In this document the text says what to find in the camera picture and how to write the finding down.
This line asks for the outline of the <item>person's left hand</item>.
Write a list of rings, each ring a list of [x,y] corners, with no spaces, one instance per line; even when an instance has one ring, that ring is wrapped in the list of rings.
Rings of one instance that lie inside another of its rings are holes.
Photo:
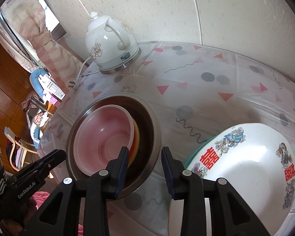
[[[30,197],[24,205],[11,212],[7,219],[0,222],[4,235],[19,235],[37,211],[37,202]]]

